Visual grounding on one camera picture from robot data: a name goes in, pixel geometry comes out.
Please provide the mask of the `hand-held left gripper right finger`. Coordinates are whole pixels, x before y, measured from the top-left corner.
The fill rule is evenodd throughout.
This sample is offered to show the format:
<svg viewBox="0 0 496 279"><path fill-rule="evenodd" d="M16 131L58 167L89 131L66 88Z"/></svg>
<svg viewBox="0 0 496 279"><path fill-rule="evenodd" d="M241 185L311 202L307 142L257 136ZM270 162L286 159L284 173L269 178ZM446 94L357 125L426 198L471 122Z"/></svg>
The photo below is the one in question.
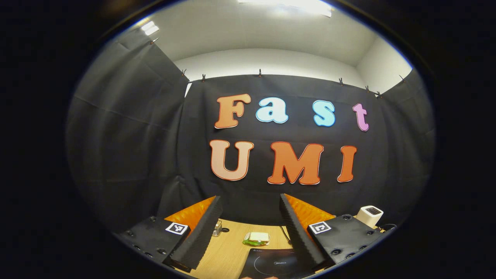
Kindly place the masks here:
<svg viewBox="0 0 496 279"><path fill-rule="evenodd" d="M311 270L342 265L386 238L385 229L350 214L328 214L288 194L280 194L279 210L299 263Z"/></svg>

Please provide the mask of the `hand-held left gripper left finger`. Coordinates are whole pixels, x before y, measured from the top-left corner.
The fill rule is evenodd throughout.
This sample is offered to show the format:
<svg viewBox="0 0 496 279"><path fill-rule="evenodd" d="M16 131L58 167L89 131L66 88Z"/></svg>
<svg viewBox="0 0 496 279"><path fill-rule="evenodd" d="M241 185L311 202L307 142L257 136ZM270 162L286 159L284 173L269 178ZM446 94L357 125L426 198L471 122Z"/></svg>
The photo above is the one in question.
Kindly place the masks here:
<svg viewBox="0 0 496 279"><path fill-rule="evenodd" d="M116 237L158 265L191 272L200 264L222 212L221 197L212 196L168 217L147 217Z"/></svg>

